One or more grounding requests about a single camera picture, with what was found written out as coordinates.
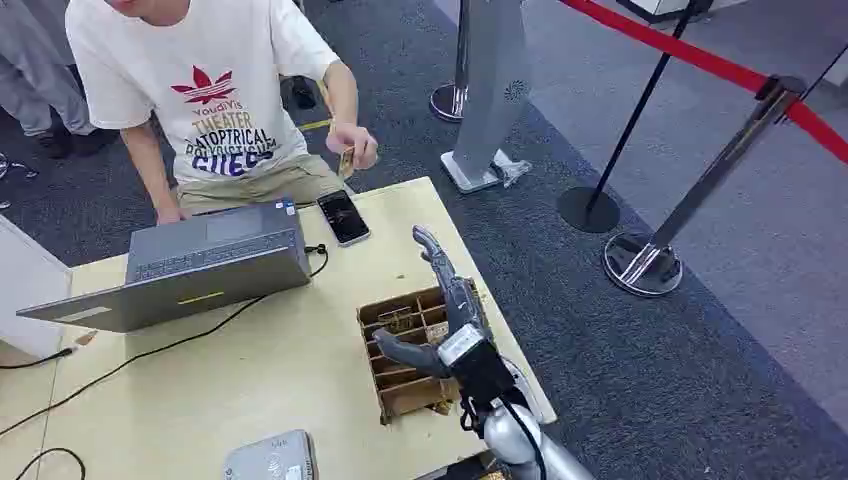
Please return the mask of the person's left hand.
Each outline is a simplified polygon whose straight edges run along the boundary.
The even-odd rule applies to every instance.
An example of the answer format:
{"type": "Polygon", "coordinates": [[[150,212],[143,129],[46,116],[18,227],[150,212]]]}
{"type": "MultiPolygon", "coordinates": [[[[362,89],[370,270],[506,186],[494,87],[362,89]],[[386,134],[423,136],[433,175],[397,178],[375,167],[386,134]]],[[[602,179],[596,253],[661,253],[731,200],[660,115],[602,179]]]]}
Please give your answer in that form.
{"type": "Polygon", "coordinates": [[[327,148],[338,154],[353,149],[353,167],[356,170],[370,169],[377,163],[378,142],[361,126],[334,122],[331,124],[326,137],[327,148]]]}

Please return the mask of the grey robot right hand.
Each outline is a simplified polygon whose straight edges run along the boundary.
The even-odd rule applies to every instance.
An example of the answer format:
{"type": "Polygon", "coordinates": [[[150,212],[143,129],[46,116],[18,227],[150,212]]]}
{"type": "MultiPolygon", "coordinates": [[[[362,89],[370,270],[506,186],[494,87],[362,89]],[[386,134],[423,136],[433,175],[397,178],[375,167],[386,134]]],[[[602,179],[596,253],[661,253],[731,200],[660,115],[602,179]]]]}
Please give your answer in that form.
{"type": "Polygon", "coordinates": [[[448,334],[436,345],[404,342],[384,328],[375,331],[373,338],[388,359],[429,376],[449,378],[450,367],[461,356],[483,340],[491,342],[493,335],[483,322],[483,309],[470,281],[456,274],[436,237],[419,225],[412,228],[412,237],[424,248],[421,257],[437,277],[446,309],[448,334]]]}

